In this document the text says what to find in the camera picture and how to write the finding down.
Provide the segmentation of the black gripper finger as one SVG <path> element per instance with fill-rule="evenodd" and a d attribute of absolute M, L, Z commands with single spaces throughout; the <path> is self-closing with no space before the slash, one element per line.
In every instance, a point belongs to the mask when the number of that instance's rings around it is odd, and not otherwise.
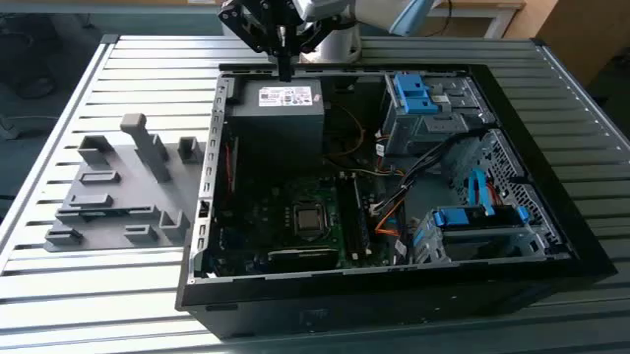
<path fill-rule="evenodd" d="M 267 19 L 256 24 L 247 17 L 244 9 L 252 5 Z M 223 25 L 242 39 L 256 53 L 264 52 L 275 58 L 279 80 L 286 80 L 286 51 L 279 42 L 278 26 L 272 19 L 270 3 L 223 3 L 217 14 Z"/>
<path fill-rule="evenodd" d="M 298 31 L 300 24 L 291 21 L 284 25 L 284 80 L 291 80 L 294 71 L 294 59 L 302 53 L 310 53 L 328 34 L 343 26 L 342 15 L 334 15 L 314 22 L 314 24 Z"/>

